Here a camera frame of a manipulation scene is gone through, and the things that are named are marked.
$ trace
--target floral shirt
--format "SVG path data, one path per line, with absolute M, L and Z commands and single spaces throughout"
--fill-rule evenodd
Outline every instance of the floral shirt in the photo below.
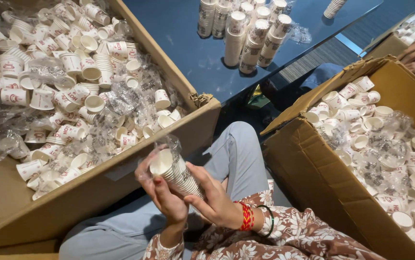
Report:
M 243 198 L 251 207 L 267 205 L 264 225 L 257 234 L 212 225 L 195 244 L 191 260 L 383 260 L 351 237 L 338 232 L 315 216 L 312 210 L 273 206 L 272 192 L 259 192 Z M 270 231 L 274 217 L 273 231 Z M 181 260 L 183 239 L 173 248 L 164 248 L 155 235 L 142 260 Z

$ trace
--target open cardboard box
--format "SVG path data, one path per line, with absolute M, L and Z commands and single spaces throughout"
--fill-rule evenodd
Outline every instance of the open cardboard box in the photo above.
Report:
M 376 59 L 376 58 L 383 58 L 387 55 L 392 56 L 399 56 L 404 50 L 406 50 L 409 46 L 404 43 L 399 37 L 394 34 L 394 31 L 408 18 L 413 16 L 414 14 L 408 15 L 396 25 L 388 29 L 383 34 L 379 35 L 376 39 L 372 40 L 372 42 L 364 48 L 361 52 L 365 52 L 367 49 L 372 48 L 365 56 L 363 56 L 364 60 L 368 59 Z
M 10 2 L 36 10 L 56 4 L 46 1 Z M 197 97 L 193 86 L 127 6 L 121 0 L 109 0 L 107 3 L 127 20 L 136 42 L 152 55 L 153 62 L 161 67 L 166 78 L 181 94 L 185 109 L 190 114 L 152 138 L 35 201 L 31 199 L 34 191 L 26 187 L 16 171 L 15 165 L 19 162 L 11 158 L 3 160 L 0 163 L 0 247 L 5 248 L 0 248 L 0 254 L 54 253 L 55 245 L 75 224 L 94 216 L 140 187 L 133 172 L 138 160 L 153 149 L 154 140 L 168 133 L 174 134 L 181 141 L 182 155 L 208 146 L 212 141 L 220 103 L 215 98 L 207 99 L 208 102 L 202 104 L 192 99 Z M 47 254 L 45 257 L 55 258 L 55 254 Z
M 385 105 L 415 122 L 415 75 L 392 56 L 358 61 L 300 97 L 261 134 L 265 161 L 301 208 L 311 208 L 331 227 L 348 234 L 390 260 L 415 260 L 415 244 L 384 212 L 339 157 L 304 118 L 326 93 L 369 76 Z

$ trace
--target cardboard box flap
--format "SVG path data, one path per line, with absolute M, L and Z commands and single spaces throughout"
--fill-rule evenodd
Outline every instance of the cardboard box flap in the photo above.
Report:
M 410 18 L 411 16 L 413 16 L 413 14 L 408 15 L 407 17 L 405 17 L 403 20 L 401 20 L 400 22 L 396 23 L 394 26 L 392 26 L 390 29 L 388 29 L 387 31 L 385 31 L 383 34 L 379 35 L 376 39 L 372 40 L 370 44 L 368 44 L 368 46 L 366 46 L 360 54 L 364 53 L 367 49 L 373 47 L 374 45 L 380 43 L 382 40 L 384 40 L 385 38 L 387 38 L 389 36 L 389 34 L 391 34 L 392 32 L 395 31 L 395 29 L 397 29 L 401 24 L 403 24 L 404 21 L 408 20 L 408 18 Z
M 385 58 L 372 59 L 372 60 L 360 60 L 347 67 L 336 74 L 332 79 L 326 81 L 320 87 L 317 87 L 306 94 L 302 95 L 291 107 L 287 108 L 278 117 L 275 118 L 268 126 L 261 132 L 261 135 L 267 134 L 274 129 L 280 127 L 282 123 L 290 121 L 298 117 L 303 112 L 307 111 L 309 106 L 313 105 L 317 100 L 320 100 L 329 90 L 334 90 L 343 84 L 349 83 L 354 75 L 369 74 L 370 71 L 374 71 L 380 65 L 387 62 L 387 60 L 395 61 L 396 58 L 393 56 L 386 56 Z

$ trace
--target woman's left hand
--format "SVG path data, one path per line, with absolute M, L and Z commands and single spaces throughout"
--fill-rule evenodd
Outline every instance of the woman's left hand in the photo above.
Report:
M 135 177 L 140 182 L 154 204 L 167 218 L 167 225 L 185 225 L 188 218 L 188 205 L 177 195 L 170 192 L 167 182 L 160 176 L 154 178 L 148 172 L 151 159 L 157 151 L 151 152 L 135 170 Z

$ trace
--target knee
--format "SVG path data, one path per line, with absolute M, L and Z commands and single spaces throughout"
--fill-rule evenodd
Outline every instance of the knee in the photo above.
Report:
M 257 140 L 257 133 L 254 128 L 243 121 L 237 121 L 230 125 L 230 135 L 233 136 L 235 140 Z

